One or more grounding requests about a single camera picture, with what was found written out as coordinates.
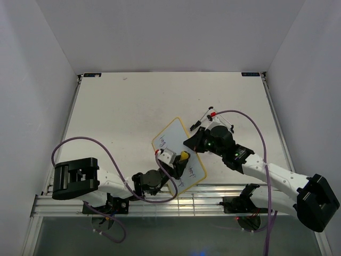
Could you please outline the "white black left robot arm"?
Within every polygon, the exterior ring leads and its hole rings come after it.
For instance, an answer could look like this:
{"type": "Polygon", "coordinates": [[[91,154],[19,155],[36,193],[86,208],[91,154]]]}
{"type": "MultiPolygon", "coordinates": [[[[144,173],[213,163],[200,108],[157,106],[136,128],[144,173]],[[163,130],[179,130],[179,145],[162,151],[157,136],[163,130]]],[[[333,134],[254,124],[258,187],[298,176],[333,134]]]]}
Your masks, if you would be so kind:
{"type": "Polygon", "coordinates": [[[79,198],[95,206],[101,213],[109,212],[113,200],[109,196],[136,200],[134,194],[157,195],[170,180],[182,176],[190,156],[158,157],[161,167],[147,173],[137,173],[124,181],[120,176],[103,170],[93,157],[58,163],[54,169],[53,193],[55,200],[79,198]]]}

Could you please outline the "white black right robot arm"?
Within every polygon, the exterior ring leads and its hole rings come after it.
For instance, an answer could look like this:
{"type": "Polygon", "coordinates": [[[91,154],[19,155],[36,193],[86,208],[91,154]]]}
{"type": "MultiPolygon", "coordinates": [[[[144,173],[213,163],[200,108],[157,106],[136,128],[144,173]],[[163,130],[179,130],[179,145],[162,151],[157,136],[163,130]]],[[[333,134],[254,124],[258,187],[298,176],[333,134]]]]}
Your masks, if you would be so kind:
{"type": "Polygon", "coordinates": [[[325,177],[308,177],[264,162],[252,150],[237,144],[223,125],[200,127],[183,144],[196,153],[221,157],[229,169],[266,182],[271,189],[269,192],[255,183],[246,185],[239,196],[220,203],[227,213],[274,210],[297,217],[304,226],[320,233],[340,207],[325,177]]]}

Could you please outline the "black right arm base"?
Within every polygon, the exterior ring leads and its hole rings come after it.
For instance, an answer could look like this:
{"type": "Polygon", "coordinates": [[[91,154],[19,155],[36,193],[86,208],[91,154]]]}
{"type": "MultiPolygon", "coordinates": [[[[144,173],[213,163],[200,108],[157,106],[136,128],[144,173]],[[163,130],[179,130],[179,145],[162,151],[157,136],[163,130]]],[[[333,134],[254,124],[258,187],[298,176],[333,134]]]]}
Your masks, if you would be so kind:
{"type": "Polygon", "coordinates": [[[249,197],[223,197],[219,205],[224,213],[255,213],[258,208],[249,197]]]}

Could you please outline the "yellow framed whiteboard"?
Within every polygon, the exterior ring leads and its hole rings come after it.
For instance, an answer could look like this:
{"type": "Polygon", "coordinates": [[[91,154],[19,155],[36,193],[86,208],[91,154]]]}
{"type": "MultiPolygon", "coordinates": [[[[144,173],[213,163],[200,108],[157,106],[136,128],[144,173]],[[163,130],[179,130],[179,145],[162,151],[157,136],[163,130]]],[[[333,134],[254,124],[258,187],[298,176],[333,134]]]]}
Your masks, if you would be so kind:
{"type": "Polygon", "coordinates": [[[183,144],[188,138],[189,134],[182,120],[179,117],[175,117],[152,139],[152,147],[154,150],[169,149],[177,155],[180,155],[182,151],[190,154],[189,161],[182,176],[178,180],[175,180],[179,195],[207,177],[207,171],[198,154],[183,144]]]}

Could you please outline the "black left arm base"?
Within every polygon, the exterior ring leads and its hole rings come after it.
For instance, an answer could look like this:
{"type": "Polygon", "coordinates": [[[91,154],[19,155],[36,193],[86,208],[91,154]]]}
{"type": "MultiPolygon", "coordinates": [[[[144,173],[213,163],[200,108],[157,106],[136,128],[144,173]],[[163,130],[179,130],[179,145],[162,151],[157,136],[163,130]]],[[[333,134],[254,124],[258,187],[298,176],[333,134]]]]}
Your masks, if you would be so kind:
{"type": "Polygon", "coordinates": [[[110,194],[106,194],[102,197],[104,202],[100,203],[99,206],[91,206],[96,211],[99,211],[104,214],[108,215],[115,215],[115,214],[128,214],[129,209],[129,200],[122,199],[119,197],[112,197],[110,194]]]}

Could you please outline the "yellow bone-shaped eraser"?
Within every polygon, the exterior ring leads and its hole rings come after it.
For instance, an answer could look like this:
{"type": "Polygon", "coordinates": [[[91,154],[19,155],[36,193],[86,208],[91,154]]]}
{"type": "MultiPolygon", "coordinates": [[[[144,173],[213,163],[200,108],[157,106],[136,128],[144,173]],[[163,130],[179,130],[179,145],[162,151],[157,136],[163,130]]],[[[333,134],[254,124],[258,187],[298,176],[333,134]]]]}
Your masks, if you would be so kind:
{"type": "Polygon", "coordinates": [[[180,153],[180,159],[179,161],[187,161],[190,158],[190,154],[187,151],[182,151],[180,153]]]}

